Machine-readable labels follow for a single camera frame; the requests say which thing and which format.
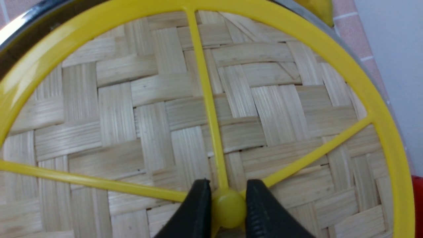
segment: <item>yellow plastic wheel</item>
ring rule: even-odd
[[[392,184],[394,237],[414,237],[414,200],[406,156],[394,121],[376,88],[356,61],[331,37],[295,13],[282,7],[276,7],[274,3],[268,1],[110,0],[77,15],[33,46],[18,60],[0,82],[0,144],[4,143],[13,122],[37,85],[56,65],[77,48],[94,37],[134,19],[158,13],[184,11],[187,14],[190,25],[192,43],[204,93],[207,119],[216,160],[218,184],[221,190],[228,189],[228,176],[212,88],[195,17],[197,10],[223,11],[242,15],[297,38],[330,63],[345,78],[345,81],[352,87],[367,110],[367,114],[358,123],[344,130],[333,140],[328,141],[303,158],[263,179],[265,184],[269,187],[273,186],[297,173],[344,143],[369,124],[373,124],[386,156]],[[3,160],[0,160],[0,170],[176,202],[182,202],[186,196],[186,193],[181,191],[69,174]],[[233,203],[238,204],[238,201],[242,201],[242,199],[240,200],[238,196],[232,193],[229,194],[225,194],[230,196],[229,201],[222,203],[229,204],[227,209],[230,210],[231,207],[234,207]],[[216,210],[224,210],[225,208],[217,206]],[[234,211],[244,212],[238,207]],[[226,221],[225,218],[222,219],[221,223],[227,227],[235,226],[240,220],[239,217],[230,218],[235,220],[235,224],[231,222],[232,220]],[[214,231],[216,232],[217,228],[223,224],[214,224]]]

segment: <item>bamboo strip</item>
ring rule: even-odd
[[[312,137],[339,134],[357,122],[351,106],[312,109],[304,113]]]
[[[241,32],[252,39],[253,42],[272,42],[272,40],[264,34],[263,29],[256,25],[256,23],[250,18],[227,12],[220,12],[220,14],[234,24]]]
[[[185,50],[193,48],[194,46],[191,40],[190,28],[179,27],[177,29],[182,49]],[[229,34],[229,30],[224,23],[201,24],[198,25],[198,31],[200,32],[202,46],[223,45],[232,43],[231,35]]]
[[[378,205],[377,189],[368,158],[365,155],[355,157],[352,159],[352,166],[360,212],[376,207]]]
[[[57,65],[51,73],[37,86],[34,93],[35,100],[62,96],[62,63]]]
[[[134,107],[193,96],[188,72],[135,80],[131,82],[131,91]]]
[[[385,227],[386,230],[391,230],[394,228],[394,203],[391,191],[391,179],[388,176],[377,178],[376,185],[382,202]]]
[[[301,42],[287,42],[286,44],[291,50],[298,66],[302,84],[305,86],[323,85],[321,70],[318,67],[312,50]]]
[[[220,126],[224,153],[260,147],[266,144],[261,124],[255,117],[245,117],[241,120],[235,120],[235,122]],[[202,131],[207,155],[211,157],[214,152],[209,127],[207,125],[202,126]]]
[[[0,206],[0,237],[12,238],[43,230],[38,198]]]
[[[293,62],[285,43],[245,43],[212,50],[217,67],[257,62]]]
[[[329,227],[330,237],[372,237],[385,231],[382,206],[350,216],[335,226]]]
[[[273,28],[269,25],[263,24],[261,22],[255,23],[257,27],[261,29],[263,34],[266,34],[273,42],[292,42],[297,41],[297,39],[291,35],[286,34],[276,28]]]
[[[228,96],[229,106],[234,118],[257,116],[244,70],[241,66],[218,69],[223,88]]]
[[[321,198],[315,202],[314,208],[320,228],[333,226],[339,221],[358,213],[355,189],[349,188]]]
[[[5,161],[36,165],[33,131],[9,136],[4,142],[3,150]],[[5,172],[4,181],[7,203],[38,197],[35,177]]]
[[[147,56],[154,53],[153,39],[149,29],[147,18],[140,18],[124,25],[129,52],[136,52],[139,56]]]
[[[171,131],[207,124],[206,109],[202,97],[167,101],[165,105]],[[216,95],[214,105],[219,120],[232,118],[225,94]]]
[[[171,136],[182,190],[188,191],[196,179],[211,179],[201,127],[173,131]]]
[[[37,161],[102,146],[100,122],[87,119],[35,131]]]
[[[119,180],[145,173],[140,140],[69,155],[71,173]],[[72,184],[72,189],[81,186]]]
[[[335,136],[322,137],[324,143],[333,140]],[[351,158],[345,144],[342,144],[327,154],[330,171],[336,191],[343,191],[354,186]]]
[[[99,107],[104,147],[137,139],[130,83],[100,88]]]
[[[377,150],[366,154],[370,161],[373,177],[375,179],[389,176],[388,165],[386,164],[385,154],[383,150]]]
[[[242,191],[247,188],[247,177],[244,172],[240,152],[232,152],[225,155],[226,171],[231,188]]]
[[[188,26],[187,15],[183,11],[156,14],[147,19],[150,30]]]
[[[41,233],[34,233],[34,234],[21,236],[20,238],[75,238],[75,234],[73,230],[57,231],[57,232],[41,232]]]
[[[99,38],[87,42],[85,45],[70,54],[62,63],[62,67],[75,66],[100,60],[116,55],[117,38]]]
[[[42,161],[39,167],[68,172],[66,156]],[[46,232],[72,230],[71,192],[68,183],[39,179],[41,218]]]
[[[322,166],[322,169],[315,172],[289,177],[276,184],[272,190],[286,209],[307,204],[335,191],[328,166]]]
[[[288,212],[313,236],[320,236],[320,226],[312,202],[290,208]]]
[[[144,163],[148,173],[175,164],[165,103],[138,107]]]
[[[156,170],[152,177],[155,187],[181,190],[181,183],[178,178],[176,166]]]
[[[294,85],[279,86],[297,141],[310,139],[307,121]]]
[[[185,64],[191,78],[192,95],[194,97],[203,96],[203,89],[201,87],[201,79],[198,73],[197,58],[193,50],[184,51]]]
[[[206,60],[207,72],[213,94],[223,93],[222,82],[220,81],[219,72],[217,71],[212,50],[204,50],[204,58]]]
[[[168,204],[147,211],[150,237],[154,237],[161,230],[161,228],[169,221],[179,206],[179,203]]]
[[[228,19],[224,18],[225,24],[228,27],[229,33],[231,35],[232,41],[235,44],[252,42],[252,39],[244,34],[236,25],[230,22]]]
[[[198,11],[201,22],[203,24],[209,23],[225,23],[223,16],[215,11]]]
[[[320,63],[324,85],[334,107],[352,105],[348,86],[339,73],[328,63]]]
[[[294,127],[282,92],[277,86],[251,90],[268,146],[295,141]]]
[[[140,174],[133,177],[122,179],[127,183],[136,183],[141,185],[152,186],[153,181],[148,174]],[[123,194],[109,191],[109,209],[111,216],[130,213],[137,210],[144,210],[158,206],[157,199],[136,196],[131,194]]]
[[[298,141],[288,144],[249,149],[241,152],[241,160],[244,165],[247,179],[264,178],[286,165],[311,153],[322,145],[322,141],[315,138],[306,141]],[[327,163],[324,157],[318,160],[318,164]]]
[[[355,114],[357,115],[357,119],[361,120],[367,116],[366,108],[364,107],[361,100],[358,98],[357,94],[354,90],[348,86],[349,88],[349,97],[351,99],[352,105],[354,106]]]
[[[369,125],[356,135],[347,140],[348,153],[351,157],[357,157],[377,151],[382,148],[376,130]]]
[[[186,72],[187,66],[185,65],[177,29],[154,30],[151,34],[153,36],[154,53],[159,73],[175,74]]]
[[[113,238],[149,238],[146,210],[112,216]]]
[[[0,171],[0,191],[6,191],[6,181],[5,181],[5,172]],[[0,193],[0,205],[6,204],[7,195],[2,192]]]
[[[20,111],[9,135],[64,123],[63,97],[28,101]]]
[[[242,68],[251,88],[272,86],[275,84],[301,84],[300,78],[293,79],[277,63],[251,63],[243,64]]]
[[[82,188],[71,196],[75,238],[112,238],[107,191]]]
[[[63,69],[65,121],[72,122],[99,114],[96,65],[81,64]]]
[[[331,107],[329,95],[323,85],[296,86],[304,111]]]
[[[96,70],[98,87],[124,83],[159,73],[154,55],[129,55],[124,58],[99,61],[96,64]]]

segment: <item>yellow spoke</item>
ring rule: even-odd
[[[287,167],[264,178],[263,182],[266,184],[267,187],[271,187],[275,185],[276,183],[286,179],[287,177],[297,173],[301,169],[305,168],[307,165],[310,165],[314,161],[321,158],[323,155],[329,153],[331,150],[333,150],[334,148],[344,143],[346,140],[351,138],[357,132],[361,131],[363,128],[369,125],[372,121],[373,121],[373,118],[370,115],[368,115],[366,118],[360,120],[359,122],[354,124],[352,127],[346,129],[345,131],[340,133],[338,136],[336,136],[334,139],[320,146],[319,148],[317,148],[310,154],[307,154],[301,159],[291,163]]]
[[[113,181],[79,174],[71,174],[67,172],[56,171],[52,169],[44,169],[7,161],[0,161],[0,170],[55,181],[61,181],[65,183],[74,183],[87,187],[134,194],[138,196],[147,196],[175,202],[183,202],[185,197],[187,196],[187,193],[181,191],[138,185],[134,183]]]
[[[216,109],[214,107],[213,92],[207,72],[206,60],[204,58],[203,46],[198,32],[197,20],[194,10],[186,10],[190,26],[192,44],[194,45],[195,57],[197,58],[198,73],[201,79],[201,86],[204,94],[207,121],[210,127],[211,141],[213,142],[214,158],[216,163],[216,174],[219,188],[228,188],[228,175],[226,173],[225,157],[223,155],[222,140],[220,138],[219,124],[217,122]]]

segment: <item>yellow object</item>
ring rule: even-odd
[[[219,189],[211,200],[213,220],[221,227],[235,228],[242,225],[247,216],[247,204],[244,198],[232,189]]]
[[[190,26],[197,26],[194,11],[187,12]],[[206,59],[204,58],[203,46],[201,44],[198,27],[190,27],[192,42],[194,45],[195,57],[197,58],[198,72],[201,76],[201,87],[203,88],[204,104],[206,105],[207,122],[210,125],[210,136],[213,143],[214,159],[216,163],[216,174],[219,188],[229,188],[228,175],[226,173],[225,157],[223,156],[222,142],[220,138],[219,124],[217,122],[216,109],[214,106],[212,86],[210,85],[209,74],[207,73]]]
[[[332,0],[294,0],[307,10],[311,11],[329,27],[333,27]]]
[[[257,0],[110,0],[99,6],[79,14],[67,21],[52,33],[37,43],[28,51],[8,72],[0,82],[0,144],[3,144],[8,131],[24,103],[28,100],[36,86],[48,73],[70,53],[82,46],[88,40],[106,32],[118,25],[148,15],[185,11],[189,17],[192,42],[198,60],[199,73],[204,99],[208,111],[208,120],[213,138],[219,184],[224,188],[227,184],[219,128],[216,112],[213,108],[213,98],[203,58],[202,47],[195,28],[194,11],[210,10],[225,11],[244,15],[264,24],[275,27],[310,46],[322,58],[334,66],[354,89],[367,109],[368,116],[355,126],[340,134],[322,148],[298,160],[295,166],[288,166],[284,170],[265,179],[268,185],[298,172],[303,166],[330,150],[336,144],[341,144],[360,128],[373,123],[380,137],[388,164],[392,183],[394,201],[394,237],[414,237],[414,200],[409,169],[401,139],[390,113],[379,93],[363,72],[360,66],[328,35],[307,22],[300,16],[285,9],[278,8],[271,2]],[[180,201],[183,194],[167,193],[153,190],[147,186],[131,185],[118,181],[90,178],[82,175],[57,173],[48,169],[24,166],[0,160],[0,169],[30,176],[38,176],[68,183],[96,186],[103,189],[123,191],[131,194],[147,194],[168,200]]]

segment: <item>yellow hub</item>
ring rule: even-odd
[[[247,216],[247,204],[244,198],[232,189],[219,189],[211,200],[213,220],[223,228],[235,228],[242,225]]]

